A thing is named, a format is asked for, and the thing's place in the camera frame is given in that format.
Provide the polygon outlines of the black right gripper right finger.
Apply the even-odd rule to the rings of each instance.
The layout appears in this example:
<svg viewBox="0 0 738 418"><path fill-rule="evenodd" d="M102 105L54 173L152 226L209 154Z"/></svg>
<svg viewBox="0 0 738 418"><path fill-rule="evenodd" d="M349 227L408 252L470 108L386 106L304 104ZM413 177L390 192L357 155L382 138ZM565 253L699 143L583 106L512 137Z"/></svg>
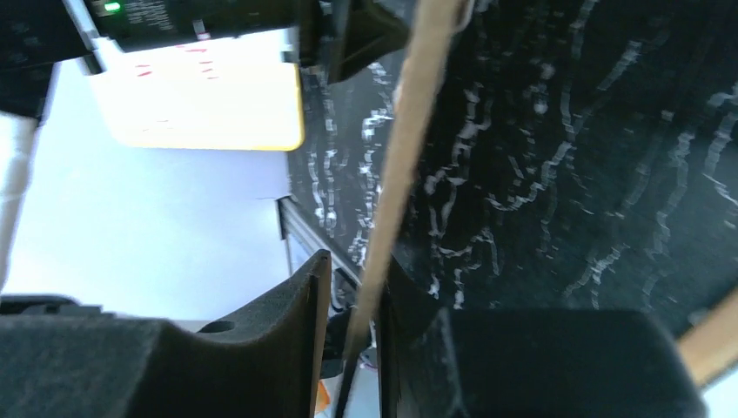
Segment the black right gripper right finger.
<svg viewBox="0 0 738 418"><path fill-rule="evenodd" d="M639 311L456 310L392 262L377 316L384 417L703 417L669 332Z"/></svg>

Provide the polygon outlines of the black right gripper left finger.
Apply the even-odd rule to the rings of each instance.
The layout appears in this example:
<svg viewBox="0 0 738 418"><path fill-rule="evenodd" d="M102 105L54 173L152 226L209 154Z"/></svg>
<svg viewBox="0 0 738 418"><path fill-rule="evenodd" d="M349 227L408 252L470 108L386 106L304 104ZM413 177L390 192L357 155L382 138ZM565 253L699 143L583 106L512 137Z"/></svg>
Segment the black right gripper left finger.
<svg viewBox="0 0 738 418"><path fill-rule="evenodd" d="M192 332L62 297L1 312L4 417L310 417L331 256Z"/></svg>

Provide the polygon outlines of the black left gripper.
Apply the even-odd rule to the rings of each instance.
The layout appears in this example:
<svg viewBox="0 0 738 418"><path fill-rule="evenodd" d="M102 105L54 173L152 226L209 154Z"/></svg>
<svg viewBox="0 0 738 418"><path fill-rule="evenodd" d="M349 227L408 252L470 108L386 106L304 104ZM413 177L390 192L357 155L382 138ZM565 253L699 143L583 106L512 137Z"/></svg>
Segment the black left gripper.
<svg viewBox="0 0 738 418"><path fill-rule="evenodd" d="M299 3L299 66L323 71L329 84L402 49L408 38L406 23L374 1Z"/></svg>

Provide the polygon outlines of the brown cardboard backing board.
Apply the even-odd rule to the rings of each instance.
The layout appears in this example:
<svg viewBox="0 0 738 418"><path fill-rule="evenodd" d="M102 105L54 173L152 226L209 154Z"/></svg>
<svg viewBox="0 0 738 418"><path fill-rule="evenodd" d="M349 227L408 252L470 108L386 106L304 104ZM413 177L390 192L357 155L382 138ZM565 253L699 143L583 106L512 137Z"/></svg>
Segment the brown cardboard backing board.
<svg viewBox="0 0 738 418"><path fill-rule="evenodd" d="M414 170L434 102L446 73L453 37L469 23L474 1L419 1L399 77L395 117L386 148L383 192L373 216L357 306L346 334L345 361L357 360L379 305Z"/></svg>

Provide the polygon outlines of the yellow wooden picture frame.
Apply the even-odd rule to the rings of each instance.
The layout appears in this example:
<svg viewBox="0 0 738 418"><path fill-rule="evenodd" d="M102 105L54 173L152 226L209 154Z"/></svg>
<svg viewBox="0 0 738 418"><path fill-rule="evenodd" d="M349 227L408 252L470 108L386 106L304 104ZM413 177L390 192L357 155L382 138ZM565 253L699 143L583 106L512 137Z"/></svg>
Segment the yellow wooden picture frame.
<svg viewBox="0 0 738 418"><path fill-rule="evenodd" d="M737 289L679 340L694 383L704 387L737 365Z"/></svg>

